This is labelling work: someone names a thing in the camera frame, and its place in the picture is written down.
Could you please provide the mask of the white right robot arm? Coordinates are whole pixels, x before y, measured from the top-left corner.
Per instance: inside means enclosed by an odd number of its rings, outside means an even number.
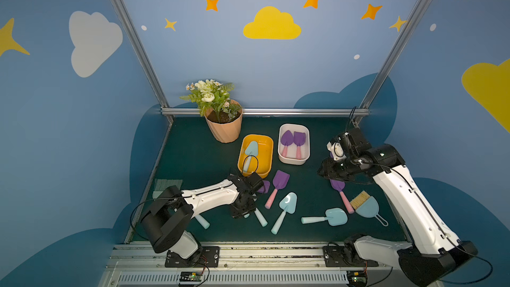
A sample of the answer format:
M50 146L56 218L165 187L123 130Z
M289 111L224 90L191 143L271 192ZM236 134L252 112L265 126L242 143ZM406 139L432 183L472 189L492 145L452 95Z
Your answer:
M344 241L344 255L373 260L402 271L413 284L429 286L478 255L474 243L459 239L422 194L405 160L395 147L374 147L359 128L332 138L318 175L353 182L365 174L383 190L402 219L411 240L392 242L369 235L353 235Z

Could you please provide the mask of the potted white flower plant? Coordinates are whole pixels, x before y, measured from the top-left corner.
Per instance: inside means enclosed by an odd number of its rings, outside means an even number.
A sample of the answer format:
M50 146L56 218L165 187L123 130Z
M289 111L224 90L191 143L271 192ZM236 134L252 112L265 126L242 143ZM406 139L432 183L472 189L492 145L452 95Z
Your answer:
M243 108L231 98L233 83L221 83L213 79L186 85L188 95L180 99L195 103L200 116L206 119L214 138L229 144L239 138L243 121Z

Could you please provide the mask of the white plastic storage box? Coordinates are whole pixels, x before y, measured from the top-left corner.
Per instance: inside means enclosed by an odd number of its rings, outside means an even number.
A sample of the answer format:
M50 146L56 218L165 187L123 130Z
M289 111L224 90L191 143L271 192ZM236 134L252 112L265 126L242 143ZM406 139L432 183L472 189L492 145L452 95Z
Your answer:
M305 132L306 133L306 141L305 144L301 147L301 156L302 159L296 159L296 144L293 143L288 147L288 157L282 157L283 145L280 143L281 137L286 130L290 130L293 134L294 132ZM311 155L311 147L310 147L310 135L307 127L299 124L283 124L280 126L279 135L278 135L278 157L282 163L293 165L293 166L302 166L305 162L310 158Z

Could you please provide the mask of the aluminium frame post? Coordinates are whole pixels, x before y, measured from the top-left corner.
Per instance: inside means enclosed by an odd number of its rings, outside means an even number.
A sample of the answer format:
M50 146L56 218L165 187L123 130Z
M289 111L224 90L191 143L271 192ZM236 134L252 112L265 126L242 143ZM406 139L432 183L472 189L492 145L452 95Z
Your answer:
M172 125L174 121L173 115L163 114L163 110L169 107L169 103L162 89L161 83L159 82L159 78L155 73L155 70L149 60L146 50L143 47L142 41L135 28L134 22L132 21L130 14L128 13L124 0L110 0L110 2L122 24L125 33L127 34L127 38L129 39L131 46L134 49L136 57L138 58L138 61L142 66L143 71L146 74L146 77L155 94L155 97L159 102L161 114L165 116L170 125Z
M375 79L370 85L369 90L365 94L365 97L362 99L357 110L353 111L353 124L355 126L358 126L359 123L362 121L363 119L362 114L365 114L366 116L369 115L370 106L372 105L377 94L379 93L379 90L381 90L384 82L388 78L391 70L393 69L398 58L405 49L405 46L409 42L410 38L414 33L414 30L418 26L420 20L426 13L426 10L428 9L432 1L433 0L416 1L413 9L411 10L408 16L408 21L404 24L403 30L400 31L400 34L398 35L396 41L394 42L394 45L392 46L390 53L388 54L387 58L385 59L385 62L382 64L381 69L378 71Z

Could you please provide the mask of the aluminium rail front frame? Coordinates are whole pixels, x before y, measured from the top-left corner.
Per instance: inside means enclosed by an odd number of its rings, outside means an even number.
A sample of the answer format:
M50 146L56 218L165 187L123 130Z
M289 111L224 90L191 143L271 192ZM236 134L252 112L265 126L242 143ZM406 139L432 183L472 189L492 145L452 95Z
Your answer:
M326 267L324 242L209 242L220 248L217 268L166 268L166 254L149 243L116 245L100 286L347 286L347 271L364 271L370 286L411 286L401 271L378 267ZM179 284L180 272L199 272L200 284Z

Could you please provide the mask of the left circuit board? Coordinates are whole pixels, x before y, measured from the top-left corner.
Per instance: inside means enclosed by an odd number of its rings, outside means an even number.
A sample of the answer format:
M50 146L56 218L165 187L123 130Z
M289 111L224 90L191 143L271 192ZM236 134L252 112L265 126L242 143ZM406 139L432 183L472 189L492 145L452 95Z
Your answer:
M203 275L199 272L180 272L179 284L200 284L203 281Z

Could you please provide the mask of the left aluminium frame post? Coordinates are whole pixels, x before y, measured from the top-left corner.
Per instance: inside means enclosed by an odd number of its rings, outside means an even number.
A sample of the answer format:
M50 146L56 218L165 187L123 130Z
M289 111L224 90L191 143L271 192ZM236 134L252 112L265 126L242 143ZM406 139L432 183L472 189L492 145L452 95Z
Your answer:
M138 58L138 61L142 66L143 71L146 74L146 77L155 94L155 97L159 102L161 114L165 116L170 125L172 125L174 121L173 115L163 114L163 110L169 107L169 103L162 89L161 83L159 82L159 78L155 73L155 70L149 60L146 50L143 47L142 41L135 28L134 22L132 21L130 14L128 13L124 0L110 0L110 2L122 24L125 33L127 34L127 38L129 39L131 46L134 49L136 57Z

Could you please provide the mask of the blue hand brush tan bristles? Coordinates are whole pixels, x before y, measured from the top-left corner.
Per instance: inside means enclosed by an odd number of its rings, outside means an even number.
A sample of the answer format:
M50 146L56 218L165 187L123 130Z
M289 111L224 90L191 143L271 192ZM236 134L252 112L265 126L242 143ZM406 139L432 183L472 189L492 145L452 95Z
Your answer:
M350 200L351 206L355 212L367 219L377 219L384 227L389 226L389 222L379 215L379 204L377 200L366 191L361 191L355 198Z

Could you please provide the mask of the light blue pointed shovel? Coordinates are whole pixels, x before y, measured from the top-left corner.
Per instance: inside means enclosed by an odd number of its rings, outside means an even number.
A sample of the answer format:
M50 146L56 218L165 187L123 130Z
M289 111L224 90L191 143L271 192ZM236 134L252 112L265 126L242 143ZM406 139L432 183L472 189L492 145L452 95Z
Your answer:
M246 157L243 161L243 172L248 173L251 159L256 158L256 156L258 155L258 142L252 141L251 143L249 143L244 153Z
M271 229L273 235L277 235L287 214L294 214L296 211L298 197L294 192L289 192L279 203L282 212Z

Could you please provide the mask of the purple square shovel lying sideways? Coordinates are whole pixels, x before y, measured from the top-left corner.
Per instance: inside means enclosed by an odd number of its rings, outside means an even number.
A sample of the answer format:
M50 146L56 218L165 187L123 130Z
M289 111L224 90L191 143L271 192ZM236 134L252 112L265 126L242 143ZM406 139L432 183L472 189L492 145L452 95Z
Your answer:
M262 187L257 191L258 193L268 193L271 183L267 180L262 181Z

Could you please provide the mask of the right circuit board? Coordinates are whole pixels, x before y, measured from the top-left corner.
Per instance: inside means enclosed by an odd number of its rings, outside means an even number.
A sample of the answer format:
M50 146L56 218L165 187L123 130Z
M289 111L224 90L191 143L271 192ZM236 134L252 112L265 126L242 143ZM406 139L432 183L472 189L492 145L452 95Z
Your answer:
M348 287L366 287L367 274L364 271L347 271Z

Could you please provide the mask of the yellow plastic storage box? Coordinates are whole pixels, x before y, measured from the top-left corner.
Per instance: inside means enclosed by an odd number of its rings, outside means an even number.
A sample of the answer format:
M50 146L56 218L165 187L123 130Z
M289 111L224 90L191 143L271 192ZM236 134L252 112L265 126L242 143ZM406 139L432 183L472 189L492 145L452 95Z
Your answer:
M252 173L265 179L271 169L274 141L269 136L248 134L244 137L237 167L243 176Z

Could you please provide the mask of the right aluminium frame post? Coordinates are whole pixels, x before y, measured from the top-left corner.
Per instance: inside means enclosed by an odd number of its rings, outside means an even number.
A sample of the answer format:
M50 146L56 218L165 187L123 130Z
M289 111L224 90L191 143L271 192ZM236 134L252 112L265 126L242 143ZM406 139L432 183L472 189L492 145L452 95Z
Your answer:
M426 13L426 10L428 9L432 1L433 0L416 1L413 9L411 10L408 16L408 21L404 24L403 30L400 31L400 34L398 35L396 41L394 42L394 45L392 46L390 53L388 54L387 58L385 59L385 62L382 64L381 69L378 71L375 79L370 85L369 90L365 94L365 97L362 99L357 110L353 111L353 124L355 126L358 126L359 123L362 121L363 119L362 114L365 114L366 116L369 115L370 106L372 105L377 94L379 93L379 90L381 90L384 82L388 78L391 70L393 69L398 58L405 49L405 46L409 42L410 38L414 33L414 30L418 26L420 20Z

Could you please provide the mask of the purple pointed shovel pink handle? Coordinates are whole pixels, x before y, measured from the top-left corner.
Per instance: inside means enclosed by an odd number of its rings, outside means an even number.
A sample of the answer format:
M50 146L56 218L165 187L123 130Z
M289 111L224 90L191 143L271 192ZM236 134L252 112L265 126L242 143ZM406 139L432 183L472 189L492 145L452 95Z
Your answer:
M284 146L282 150L282 157L288 157L288 147L294 143L294 135L290 130L286 130L281 137L280 143Z

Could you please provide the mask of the circuit board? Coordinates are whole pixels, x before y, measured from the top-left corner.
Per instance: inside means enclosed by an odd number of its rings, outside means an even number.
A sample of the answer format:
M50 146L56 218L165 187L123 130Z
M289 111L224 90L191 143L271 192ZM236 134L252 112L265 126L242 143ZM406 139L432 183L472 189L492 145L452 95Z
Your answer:
M366 287L367 274L364 271L347 271L348 287Z
M203 281L203 275L199 272L180 272L179 284L200 284Z

